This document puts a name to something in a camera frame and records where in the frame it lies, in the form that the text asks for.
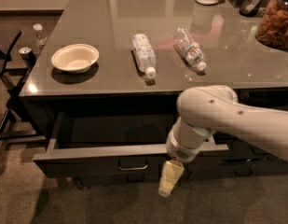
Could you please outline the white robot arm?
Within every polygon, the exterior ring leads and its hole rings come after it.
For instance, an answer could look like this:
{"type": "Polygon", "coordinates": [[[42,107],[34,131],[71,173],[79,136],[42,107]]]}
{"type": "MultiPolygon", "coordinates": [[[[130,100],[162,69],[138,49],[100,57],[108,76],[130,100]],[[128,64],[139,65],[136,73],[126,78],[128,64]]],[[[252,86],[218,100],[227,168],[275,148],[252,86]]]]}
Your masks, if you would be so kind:
{"type": "Polygon", "coordinates": [[[158,194],[171,195],[184,172],[184,164],[194,160],[202,144],[213,134],[230,134],[288,161],[288,111],[243,105],[228,86],[195,87],[177,98],[178,119],[173,124],[166,150],[158,194]]]}

